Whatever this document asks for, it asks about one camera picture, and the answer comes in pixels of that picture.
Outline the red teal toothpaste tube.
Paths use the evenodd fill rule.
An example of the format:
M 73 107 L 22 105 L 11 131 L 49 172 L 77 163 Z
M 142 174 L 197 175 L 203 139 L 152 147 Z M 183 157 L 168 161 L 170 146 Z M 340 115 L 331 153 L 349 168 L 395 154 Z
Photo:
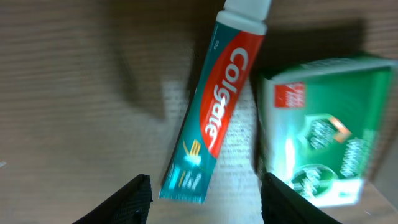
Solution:
M 203 203 L 239 95 L 267 32 L 268 0 L 226 0 L 159 197 Z

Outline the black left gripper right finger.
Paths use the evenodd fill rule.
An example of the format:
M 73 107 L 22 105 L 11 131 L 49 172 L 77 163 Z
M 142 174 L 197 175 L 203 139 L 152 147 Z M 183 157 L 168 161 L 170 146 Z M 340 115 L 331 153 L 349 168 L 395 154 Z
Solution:
M 262 179 L 261 204 L 265 224 L 341 224 L 269 172 Z

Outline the green white soap bar pack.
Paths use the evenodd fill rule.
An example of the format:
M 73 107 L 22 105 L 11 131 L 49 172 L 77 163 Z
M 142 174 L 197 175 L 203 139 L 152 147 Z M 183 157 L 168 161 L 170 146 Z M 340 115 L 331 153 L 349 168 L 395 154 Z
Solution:
M 396 75 L 370 55 L 261 70 L 259 172 L 317 207 L 356 204 Z

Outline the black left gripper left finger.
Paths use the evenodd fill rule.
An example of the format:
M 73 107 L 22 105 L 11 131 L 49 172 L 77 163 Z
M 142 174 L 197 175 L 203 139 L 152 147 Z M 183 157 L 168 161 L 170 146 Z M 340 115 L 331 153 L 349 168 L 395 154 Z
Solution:
M 150 176 L 139 174 L 73 224 L 146 224 L 152 202 Z

